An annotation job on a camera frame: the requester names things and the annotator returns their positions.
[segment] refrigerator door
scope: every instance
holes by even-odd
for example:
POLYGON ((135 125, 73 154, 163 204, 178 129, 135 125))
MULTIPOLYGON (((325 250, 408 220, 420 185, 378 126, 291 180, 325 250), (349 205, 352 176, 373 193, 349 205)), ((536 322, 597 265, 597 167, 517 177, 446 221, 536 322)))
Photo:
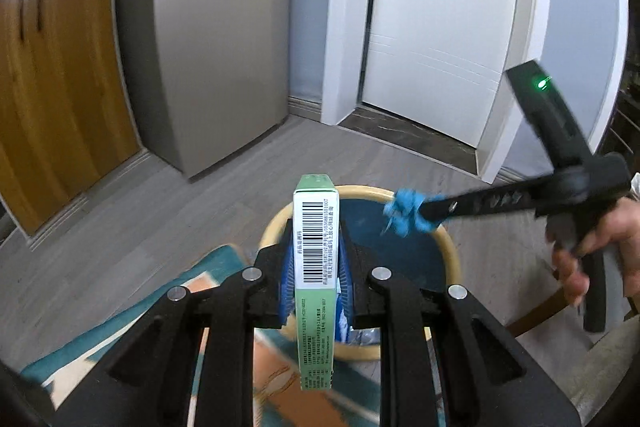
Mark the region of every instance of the refrigerator door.
POLYGON ((162 83, 193 176, 287 115, 289 0, 154 0, 162 83))

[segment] gray floor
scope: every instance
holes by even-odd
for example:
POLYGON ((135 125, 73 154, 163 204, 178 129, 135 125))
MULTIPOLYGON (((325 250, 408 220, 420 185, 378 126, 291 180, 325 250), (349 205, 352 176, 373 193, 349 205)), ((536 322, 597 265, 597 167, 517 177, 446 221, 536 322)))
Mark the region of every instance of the gray floor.
MULTIPOLYGON (((340 127, 292 116, 195 182, 151 156, 108 185, 62 237, 30 251, 19 233, 0 247, 0 358, 21 368, 139 301, 223 243, 255 251, 301 174, 336 185, 448 194, 477 179, 340 127)), ((447 224, 468 288, 502 322, 551 295, 542 223, 530 214, 447 224)), ((522 343, 553 377, 590 342, 566 311, 522 343)))
POLYGON ((478 174, 473 147, 393 113, 359 106, 340 122, 340 127, 434 158, 470 174, 478 174))

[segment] cabinet door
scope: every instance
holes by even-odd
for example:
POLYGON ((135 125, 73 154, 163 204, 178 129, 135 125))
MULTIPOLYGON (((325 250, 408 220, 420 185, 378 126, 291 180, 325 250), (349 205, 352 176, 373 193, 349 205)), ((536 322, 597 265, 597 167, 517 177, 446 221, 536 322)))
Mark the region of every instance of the cabinet door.
POLYGON ((52 149, 60 151, 56 172, 77 194, 139 149, 118 72, 111 0, 30 0, 25 17, 52 149))
POLYGON ((28 0, 0 0, 0 193, 29 233, 68 201, 46 161, 30 109, 34 65, 24 18, 28 0))

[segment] white door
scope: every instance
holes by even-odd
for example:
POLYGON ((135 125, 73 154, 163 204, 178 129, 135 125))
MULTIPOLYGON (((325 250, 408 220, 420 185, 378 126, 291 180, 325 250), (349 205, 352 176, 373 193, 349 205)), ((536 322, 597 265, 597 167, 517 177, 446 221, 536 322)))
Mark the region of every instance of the white door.
POLYGON ((516 0, 374 0, 363 102, 478 145, 516 0))

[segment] cabinet handle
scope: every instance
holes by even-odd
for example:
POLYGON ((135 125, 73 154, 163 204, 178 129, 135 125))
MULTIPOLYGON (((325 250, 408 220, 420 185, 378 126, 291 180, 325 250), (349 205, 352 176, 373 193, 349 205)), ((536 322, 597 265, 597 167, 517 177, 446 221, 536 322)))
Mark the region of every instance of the cabinet handle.
POLYGON ((42 31, 42 0, 38 0, 38 8, 36 12, 36 28, 42 31))
POLYGON ((24 0, 18 0, 18 24, 20 41, 24 42, 24 0))

